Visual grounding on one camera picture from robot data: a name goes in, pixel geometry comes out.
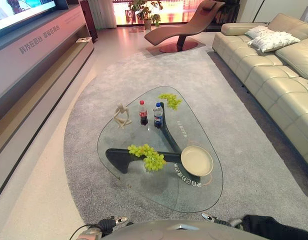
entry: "glass coffee table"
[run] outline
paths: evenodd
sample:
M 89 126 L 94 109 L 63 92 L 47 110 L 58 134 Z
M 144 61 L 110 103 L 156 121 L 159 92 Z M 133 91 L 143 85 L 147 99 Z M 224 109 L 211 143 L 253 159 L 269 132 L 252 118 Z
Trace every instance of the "glass coffee table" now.
M 160 94 L 176 94 L 182 102 L 177 110 L 167 107 Z M 140 100 L 147 107 L 147 125 L 141 125 Z M 154 127 L 153 108 L 164 103 L 162 128 Z M 100 133 L 97 152 L 101 162 L 128 188 L 170 209 L 194 213 L 211 208 L 223 190 L 223 173 L 219 158 L 201 124 L 182 95 L 172 87 L 154 88 L 131 102 L 128 106 L 132 123 L 124 129 L 111 120 Z M 128 146 L 148 144 L 164 154 L 166 164 L 159 171 L 149 172 L 144 167 L 145 156 L 129 154 Z M 213 159 L 213 169 L 206 176 L 194 176 L 181 162 L 181 152 L 188 146 L 205 149 Z

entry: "bottle label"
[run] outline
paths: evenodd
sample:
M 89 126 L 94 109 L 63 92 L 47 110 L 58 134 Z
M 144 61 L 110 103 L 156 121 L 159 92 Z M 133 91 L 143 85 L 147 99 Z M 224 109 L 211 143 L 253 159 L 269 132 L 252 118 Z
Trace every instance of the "bottle label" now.
M 162 116 L 155 116 L 155 117 L 154 117 L 154 122 L 156 122 L 156 123 L 158 123 L 158 124 L 159 124 L 159 123 L 162 123 L 162 118 L 163 118 Z
M 146 117 L 148 115 L 148 111 L 140 111 L 139 116 Z

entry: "white throw pillow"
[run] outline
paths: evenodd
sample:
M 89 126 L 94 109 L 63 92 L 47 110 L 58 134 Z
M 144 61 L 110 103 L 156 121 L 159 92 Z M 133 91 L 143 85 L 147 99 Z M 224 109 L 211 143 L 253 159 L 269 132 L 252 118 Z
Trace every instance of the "white throw pillow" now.
M 290 33 L 285 31 L 275 31 L 270 34 L 258 36 L 255 39 L 249 41 L 248 45 L 253 45 L 258 51 L 262 53 L 281 49 L 285 46 L 298 43 L 300 40 Z
M 263 36 L 263 35 L 266 35 L 266 34 L 271 34 L 271 33 L 274 33 L 273 30 L 269 30 L 267 26 L 256 26 L 256 27 L 253 27 L 251 28 L 250 30 L 248 30 L 245 35 L 248 35 L 250 36 L 252 39 L 255 39 L 259 36 Z

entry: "cream leather sofa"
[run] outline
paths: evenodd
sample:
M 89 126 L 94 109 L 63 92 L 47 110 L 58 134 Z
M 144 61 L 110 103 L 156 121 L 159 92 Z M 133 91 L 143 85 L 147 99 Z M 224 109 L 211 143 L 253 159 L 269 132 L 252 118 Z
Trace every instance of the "cream leather sofa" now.
M 278 14 L 268 25 L 299 43 L 260 53 L 244 35 L 262 23 L 227 23 L 212 47 L 268 112 L 308 163 L 308 24 Z

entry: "potted plant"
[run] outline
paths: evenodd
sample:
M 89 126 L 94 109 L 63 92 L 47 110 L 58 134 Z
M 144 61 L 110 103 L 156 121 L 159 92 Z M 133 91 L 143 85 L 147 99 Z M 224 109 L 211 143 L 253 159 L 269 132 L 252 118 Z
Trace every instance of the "potted plant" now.
M 160 0 L 133 0 L 128 3 L 129 9 L 137 13 L 137 18 L 143 20 L 145 24 L 145 29 L 151 29 L 151 23 L 158 27 L 160 25 L 161 17 L 159 14 L 152 14 L 153 8 L 163 9 Z

